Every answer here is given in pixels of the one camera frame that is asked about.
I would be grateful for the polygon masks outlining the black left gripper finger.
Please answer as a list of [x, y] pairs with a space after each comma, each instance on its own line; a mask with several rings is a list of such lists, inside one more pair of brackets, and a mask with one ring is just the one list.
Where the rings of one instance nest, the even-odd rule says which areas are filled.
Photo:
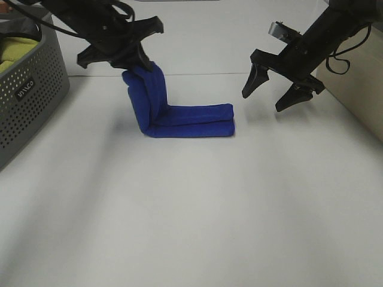
[[135, 41], [142, 41], [155, 33], [164, 33], [163, 23], [157, 16], [133, 23], [132, 39]]
[[89, 64], [98, 62], [107, 62], [113, 68], [131, 70], [140, 66], [147, 71], [153, 70], [153, 65], [141, 43], [130, 45], [111, 55], [107, 55], [90, 45], [77, 55], [77, 64], [84, 69]]

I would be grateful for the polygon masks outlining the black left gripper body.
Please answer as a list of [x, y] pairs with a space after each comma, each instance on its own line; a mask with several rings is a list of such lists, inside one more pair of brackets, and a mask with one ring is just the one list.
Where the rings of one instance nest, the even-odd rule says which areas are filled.
[[135, 12], [121, 1], [42, 1], [41, 5], [99, 51], [111, 55], [130, 45]]

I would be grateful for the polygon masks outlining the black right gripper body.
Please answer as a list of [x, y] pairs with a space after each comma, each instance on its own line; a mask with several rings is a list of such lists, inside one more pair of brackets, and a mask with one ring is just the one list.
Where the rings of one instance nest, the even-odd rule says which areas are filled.
[[[339, 50], [343, 42], [362, 29], [367, 34], [361, 42]], [[329, 5], [310, 25], [301, 39], [295, 39], [277, 55], [273, 71], [294, 82], [311, 75], [320, 63], [338, 58], [363, 45], [371, 33], [370, 5]]]

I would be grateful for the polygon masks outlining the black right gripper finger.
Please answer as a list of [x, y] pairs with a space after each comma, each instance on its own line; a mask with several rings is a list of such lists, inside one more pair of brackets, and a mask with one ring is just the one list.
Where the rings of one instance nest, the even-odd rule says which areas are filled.
[[248, 98], [260, 85], [269, 81], [268, 70], [273, 67], [277, 55], [256, 49], [251, 59], [251, 70], [247, 82], [242, 89], [242, 97]]
[[275, 104], [276, 111], [281, 112], [298, 103], [310, 101], [313, 98], [313, 93], [320, 94], [324, 89], [324, 84], [312, 75], [304, 80], [294, 81]]

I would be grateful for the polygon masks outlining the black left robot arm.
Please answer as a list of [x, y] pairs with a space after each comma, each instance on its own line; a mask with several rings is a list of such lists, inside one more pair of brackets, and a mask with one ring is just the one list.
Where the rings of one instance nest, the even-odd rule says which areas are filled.
[[90, 44], [77, 55], [82, 68], [107, 62], [113, 68], [153, 70], [141, 41], [164, 33], [157, 16], [137, 20], [133, 8], [122, 1], [55, 0], [41, 1], [41, 5]]

